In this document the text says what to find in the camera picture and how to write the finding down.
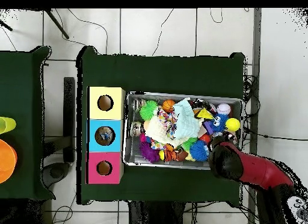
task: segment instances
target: orange basketball toy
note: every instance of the orange basketball toy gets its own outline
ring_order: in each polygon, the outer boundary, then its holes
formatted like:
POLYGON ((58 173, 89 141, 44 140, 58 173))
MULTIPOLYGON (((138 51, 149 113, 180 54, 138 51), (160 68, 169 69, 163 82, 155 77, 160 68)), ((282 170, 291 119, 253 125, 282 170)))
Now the orange basketball toy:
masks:
POLYGON ((171 113, 173 111, 173 105, 175 105, 175 101, 168 99, 166 101, 164 101, 164 103, 162 103, 162 109, 166 112, 166 113, 171 113))

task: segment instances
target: blue box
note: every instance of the blue box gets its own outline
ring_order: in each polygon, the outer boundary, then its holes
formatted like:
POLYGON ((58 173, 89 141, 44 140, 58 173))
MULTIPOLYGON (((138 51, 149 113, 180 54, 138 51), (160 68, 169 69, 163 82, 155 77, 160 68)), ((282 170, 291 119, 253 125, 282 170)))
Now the blue box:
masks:
POLYGON ((90 152, 121 152, 123 146, 123 121, 122 120, 93 120, 90 119, 90 152), (110 145, 100 145, 95 140, 98 128, 106 126, 114 131, 115 138, 110 145))

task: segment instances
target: green spiky ball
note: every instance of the green spiky ball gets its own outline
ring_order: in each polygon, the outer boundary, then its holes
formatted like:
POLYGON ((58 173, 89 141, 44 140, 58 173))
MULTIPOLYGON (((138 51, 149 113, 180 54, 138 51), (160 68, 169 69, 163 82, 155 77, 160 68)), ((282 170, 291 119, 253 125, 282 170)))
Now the green spiky ball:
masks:
POLYGON ((157 103, 153 100, 147 101, 145 105, 141 107, 140 116, 144 120, 150 120, 153 117, 153 112, 157 107, 157 103))
POLYGON ((191 137, 187 141, 182 143, 182 147, 184 150, 189 152, 190 146, 198 140, 197 137, 191 137))

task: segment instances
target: green tablecloth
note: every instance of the green tablecloth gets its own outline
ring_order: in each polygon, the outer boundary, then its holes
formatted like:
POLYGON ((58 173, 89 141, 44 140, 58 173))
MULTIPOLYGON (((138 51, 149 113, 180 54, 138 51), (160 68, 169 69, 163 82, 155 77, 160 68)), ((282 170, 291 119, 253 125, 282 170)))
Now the green tablecloth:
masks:
POLYGON ((119 185, 85 183, 87 149, 87 87, 121 87, 126 92, 158 92, 183 95, 241 98, 243 94, 242 53, 228 57, 140 57, 97 55, 84 47, 78 68, 77 134, 78 201, 229 201, 239 204, 239 184, 215 178, 210 171, 125 166, 119 185))
POLYGON ((0 116, 15 119, 16 128, 0 134, 15 148, 16 168, 0 184, 0 198, 52 199, 41 181, 43 159, 43 100, 41 65, 49 47, 31 52, 0 51, 0 116))

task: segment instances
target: yellow box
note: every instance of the yellow box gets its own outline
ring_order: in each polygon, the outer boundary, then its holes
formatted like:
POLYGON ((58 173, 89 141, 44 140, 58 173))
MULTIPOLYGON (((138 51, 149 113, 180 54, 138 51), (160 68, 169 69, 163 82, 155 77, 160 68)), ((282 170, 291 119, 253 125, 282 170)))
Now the yellow box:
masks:
POLYGON ((125 91, 120 87, 89 87, 90 119, 122 120, 125 91))

